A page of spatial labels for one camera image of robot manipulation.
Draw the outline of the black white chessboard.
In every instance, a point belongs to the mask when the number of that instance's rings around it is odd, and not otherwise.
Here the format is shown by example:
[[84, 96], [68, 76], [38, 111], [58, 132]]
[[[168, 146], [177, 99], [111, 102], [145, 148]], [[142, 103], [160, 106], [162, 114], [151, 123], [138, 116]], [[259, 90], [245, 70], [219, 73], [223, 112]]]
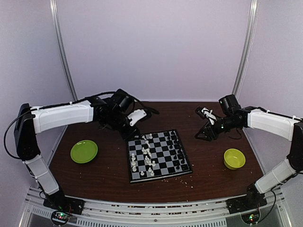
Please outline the black white chessboard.
[[141, 134], [126, 142], [130, 183], [193, 173], [176, 129]]

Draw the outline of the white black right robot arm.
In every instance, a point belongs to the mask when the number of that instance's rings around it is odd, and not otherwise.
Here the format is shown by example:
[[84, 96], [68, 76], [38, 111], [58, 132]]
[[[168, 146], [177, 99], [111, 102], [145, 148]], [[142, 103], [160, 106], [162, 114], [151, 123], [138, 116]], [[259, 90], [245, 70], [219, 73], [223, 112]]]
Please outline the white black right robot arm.
[[222, 97], [219, 104], [223, 117], [206, 107], [195, 109], [199, 117], [207, 120], [195, 138], [213, 141], [221, 133], [244, 129], [266, 172], [247, 187], [244, 196], [229, 199], [227, 203], [235, 209], [265, 205], [265, 193], [303, 172], [303, 120], [262, 107], [241, 107], [235, 95]]

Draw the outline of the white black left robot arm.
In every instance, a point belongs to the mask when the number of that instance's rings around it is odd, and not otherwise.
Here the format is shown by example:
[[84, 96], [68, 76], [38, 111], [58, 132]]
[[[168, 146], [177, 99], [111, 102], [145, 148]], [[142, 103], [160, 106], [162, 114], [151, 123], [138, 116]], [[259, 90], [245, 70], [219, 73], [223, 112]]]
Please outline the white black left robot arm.
[[56, 105], [31, 107], [25, 103], [9, 124], [9, 127], [15, 127], [17, 153], [9, 156], [21, 160], [42, 188], [46, 199], [58, 210], [63, 210], [70, 203], [42, 157], [36, 135], [62, 126], [98, 122], [103, 128], [118, 131], [123, 140], [130, 140], [140, 134], [136, 123], [151, 118], [152, 114], [159, 114], [159, 111], [122, 89]]

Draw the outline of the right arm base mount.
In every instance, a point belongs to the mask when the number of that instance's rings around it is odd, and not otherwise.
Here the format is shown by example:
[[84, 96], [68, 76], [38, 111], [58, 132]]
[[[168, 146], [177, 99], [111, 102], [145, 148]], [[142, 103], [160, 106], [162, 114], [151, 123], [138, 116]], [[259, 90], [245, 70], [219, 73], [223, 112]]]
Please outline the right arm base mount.
[[226, 205], [230, 214], [240, 213], [245, 224], [257, 224], [261, 220], [260, 208], [267, 205], [266, 199], [257, 203], [249, 202], [245, 196], [228, 199]]

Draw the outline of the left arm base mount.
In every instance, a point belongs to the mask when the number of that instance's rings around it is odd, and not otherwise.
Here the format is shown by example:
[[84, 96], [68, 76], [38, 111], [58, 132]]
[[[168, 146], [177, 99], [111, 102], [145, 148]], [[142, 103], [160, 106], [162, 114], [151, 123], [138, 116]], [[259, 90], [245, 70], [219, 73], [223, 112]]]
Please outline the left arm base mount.
[[69, 221], [75, 220], [75, 215], [81, 215], [85, 201], [81, 199], [69, 198], [65, 199], [65, 204], [55, 206], [53, 202], [44, 199], [43, 205], [53, 209], [50, 220], [56, 226], [63, 226]]

